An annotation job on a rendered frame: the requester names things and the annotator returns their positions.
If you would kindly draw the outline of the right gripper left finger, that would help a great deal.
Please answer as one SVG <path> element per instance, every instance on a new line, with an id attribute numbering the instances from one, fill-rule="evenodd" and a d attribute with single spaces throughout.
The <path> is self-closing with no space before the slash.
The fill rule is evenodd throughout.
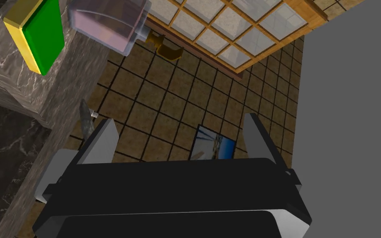
<path id="1" fill-rule="evenodd" d="M 112 163 L 118 140 L 119 132 L 114 120 L 102 120 L 76 154 L 77 164 Z"/>

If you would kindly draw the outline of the brown curved object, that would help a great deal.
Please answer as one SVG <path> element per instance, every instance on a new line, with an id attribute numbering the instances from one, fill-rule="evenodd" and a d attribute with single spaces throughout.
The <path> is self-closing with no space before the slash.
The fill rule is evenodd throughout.
<path id="1" fill-rule="evenodd" d="M 145 42 L 152 42 L 156 48 L 156 53 L 169 61 L 175 61 L 181 58 L 183 48 L 171 49 L 164 44 L 165 35 L 156 35 L 153 30 L 150 30 Z"/>

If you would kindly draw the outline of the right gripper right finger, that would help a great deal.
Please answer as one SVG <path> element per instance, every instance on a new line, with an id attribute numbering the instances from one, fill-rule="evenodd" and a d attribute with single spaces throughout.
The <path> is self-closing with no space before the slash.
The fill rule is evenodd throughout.
<path id="1" fill-rule="evenodd" d="M 255 113 L 246 113 L 243 122 L 243 138 L 249 158 L 267 158 L 279 168 L 287 169 L 283 157 L 259 117 Z"/>

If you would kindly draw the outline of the wooden lattice window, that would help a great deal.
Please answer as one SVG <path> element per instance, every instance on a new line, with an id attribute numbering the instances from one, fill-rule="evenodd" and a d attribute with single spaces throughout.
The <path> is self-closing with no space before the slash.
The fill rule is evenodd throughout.
<path id="1" fill-rule="evenodd" d="M 313 0 L 148 0 L 147 26 L 234 79 L 327 22 Z"/>

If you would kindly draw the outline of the clear pink-tinted box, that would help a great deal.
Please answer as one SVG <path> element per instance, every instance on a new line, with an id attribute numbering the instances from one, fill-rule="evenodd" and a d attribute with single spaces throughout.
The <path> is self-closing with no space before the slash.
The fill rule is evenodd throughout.
<path id="1" fill-rule="evenodd" d="M 149 0 L 72 0 L 69 22 L 75 31 L 127 56 L 136 40 L 145 41 Z"/>

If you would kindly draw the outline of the blue framed picture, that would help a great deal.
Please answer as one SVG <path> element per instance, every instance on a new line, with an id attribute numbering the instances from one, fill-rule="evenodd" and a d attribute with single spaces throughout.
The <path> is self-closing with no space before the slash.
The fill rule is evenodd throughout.
<path id="1" fill-rule="evenodd" d="M 189 160 L 232 159 L 235 148 L 236 141 L 199 124 Z"/>

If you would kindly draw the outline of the green and yellow book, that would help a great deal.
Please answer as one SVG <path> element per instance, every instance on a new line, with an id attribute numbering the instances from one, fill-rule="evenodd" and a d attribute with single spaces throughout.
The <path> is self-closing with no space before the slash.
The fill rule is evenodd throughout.
<path id="1" fill-rule="evenodd" d="M 18 0 L 3 21 L 28 68 L 46 75 L 64 48 L 59 0 Z"/>

